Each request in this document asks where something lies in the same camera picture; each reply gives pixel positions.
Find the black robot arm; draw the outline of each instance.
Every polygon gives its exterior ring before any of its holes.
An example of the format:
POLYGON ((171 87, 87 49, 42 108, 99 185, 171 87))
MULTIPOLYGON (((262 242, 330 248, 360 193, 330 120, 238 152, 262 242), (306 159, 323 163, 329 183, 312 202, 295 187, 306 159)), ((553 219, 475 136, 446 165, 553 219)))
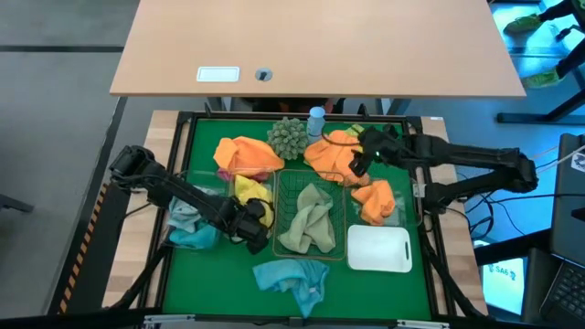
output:
POLYGON ((453 184, 431 183, 424 187, 423 204, 431 212, 443 213, 455 199, 504 189, 527 193, 537 188, 534 162, 517 148, 488 149, 456 145, 427 134, 399 135, 392 125, 384 131, 369 127, 358 135, 363 152, 356 152, 350 168, 366 173, 372 162, 409 169, 420 165, 467 165, 492 169, 489 174, 453 184))
POLYGON ((125 146, 110 166, 112 181, 120 187, 143 187, 148 200, 168 207, 173 196, 195 207, 210 225, 246 240, 250 253, 268 245, 268 228, 260 223, 265 215, 263 204, 251 199, 242 205, 235 197, 210 196, 183 179, 166 172, 154 155, 141 146, 125 146))

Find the white label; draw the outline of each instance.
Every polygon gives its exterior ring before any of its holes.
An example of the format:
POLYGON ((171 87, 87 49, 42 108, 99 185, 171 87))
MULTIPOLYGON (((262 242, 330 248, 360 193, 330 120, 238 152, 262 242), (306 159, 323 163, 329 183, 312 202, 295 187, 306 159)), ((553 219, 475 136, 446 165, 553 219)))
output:
POLYGON ((197 82, 238 82, 239 67, 199 67, 197 82))
POLYGON ((570 167, 585 173, 585 154, 575 153, 570 159, 570 167))
POLYGON ((413 184, 412 185, 412 194, 415 197, 424 197, 424 190, 427 187, 426 184, 413 184))

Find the orange cloth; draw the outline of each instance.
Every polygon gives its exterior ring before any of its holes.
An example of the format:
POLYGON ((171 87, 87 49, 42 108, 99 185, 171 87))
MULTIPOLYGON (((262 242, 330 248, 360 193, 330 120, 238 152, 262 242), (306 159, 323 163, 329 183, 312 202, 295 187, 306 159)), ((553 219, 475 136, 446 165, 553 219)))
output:
MULTIPOLYGON (((355 136, 349 136, 344 131, 334 131, 327 138, 334 143, 358 143, 355 136)), ((323 179, 343 183, 345 185, 360 184, 365 185, 369 182, 369 176, 357 177, 349 169, 349 163, 354 159, 352 150, 358 150, 359 145, 341 146, 331 144, 322 139, 307 147, 304 151, 304 160, 321 176, 323 179), (343 175, 328 175, 327 172, 339 173, 343 175)))
POLYGON ((390 184, 385 180, 358 188, 351 196, 362 204, 362 219, 374 226, 384 225, 384 218, 392 215, 396 205, 390 184))
POLYGON ((234 175, 252 176, 284 168, 284 160, 268 144, 248 137, 222 138, 213 159, 234 175))

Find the green object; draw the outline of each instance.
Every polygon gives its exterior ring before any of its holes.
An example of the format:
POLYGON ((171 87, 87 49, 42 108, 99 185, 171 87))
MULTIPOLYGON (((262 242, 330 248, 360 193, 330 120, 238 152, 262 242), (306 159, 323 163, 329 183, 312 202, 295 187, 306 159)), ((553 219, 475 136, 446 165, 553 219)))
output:
POLYGON ((545 88, 558 84, 561 78, 558 76, 557 69, 549 69, 542 73, 523 78, 522 85, 525 88, 545 88))
POLYGON ((540 18, 538 18, 538 15, 532 14, 515 19, 513 22, 505 26, 504 31, 508 33, 523 33, 534 31, 541 25, 542 22, 540 21, 540 18))
MULTIPOLYGON (((222 137, 248 136, 264 140, 273 122, 225 121, 198 119, 187 180, 197 184, 191 170, 215 171, 212 156, 222 137)), ((364 128, 369 125, 360 123, 364 128)), ((325 132, 344 130, 350 124, 329 122, 325 132)), ((307 169, 302 157, 287 161, 289 169, 307 169)), ((387 178, 394 191, 412 196, 409 173, 396 167, 372 164, 370 174, 387 178)), ((416 222, 412 197, 405 198, 409 223, 416 222)), ((357 211, 346 203, 346 219, 363 223, 357 211)), ((431 319, 426 282, 416 227, 407 227, 410 234, 412 270, 409 273, 354 271, 344 260, 322 262, 330 267, 325 281, 327 291, 318 303, 312 318, 346 319, 431 319)), ((213 250, 175 249, 168 272, 164 313, 301 316, 299 307, 289 293, 262 292, 258 289, 252 268, 281 260, 270 247, 250 255, 244 245, 233 245, 220 239, 213 250)))
POLYGON ((268 131, 268 145, 284 160, 295 160, 304 153, 309 139, 299 119, 287 117, 272 125, 268 131))
MULTIPOLYGON (((271 247, 274 250, 274 254, 280 257, 302 256, 319 260, 342 260, 346 255, 347 232, 345 190, 343 187, 340 187, 337 182, 322 179, 312 169, 308 167, 305 167, 304 169, 305 170, 284 169, 278 173, 276 192, 274 194, 274 206, 276 207, 274 236, 277 237, 277 239, 274 239, 271 242, 271 247), (309 249, 301 255, 298 252, 292 251, 291 248, 286 248, 282 244, 281 236, 293 226, 293 222, 299 213, 297 200, 309 185, 316 186, 334 201, 328 211, 328 217, 333 230, 335 246, 328 252, 322 252, 317 246, 311 245, 309 246, 309 249)), ((331 175, 336 175, 338 179, 343 178, 341 174, 332 173, 331 175)))
POLYGON ((286 232, 276 233, 277 239, 286 249, 298 253, 307 253, 311 244, 314 244, 319 251, 327 254, 335 247, 335 234, 329 219, 329 210, 334 200, 327 192, 309 183, 299 194, 296 203, 298 212, 286 232))

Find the green succulent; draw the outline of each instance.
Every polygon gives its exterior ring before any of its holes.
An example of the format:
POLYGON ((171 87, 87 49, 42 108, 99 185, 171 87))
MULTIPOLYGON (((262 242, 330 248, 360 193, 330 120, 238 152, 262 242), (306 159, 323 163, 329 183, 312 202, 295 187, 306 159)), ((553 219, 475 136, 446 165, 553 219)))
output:
POLYGON ((268 131, 268 145, 284 160, 295 160, 309 144, 304 125, 299 119, 287 117, 276 122, 268 131))

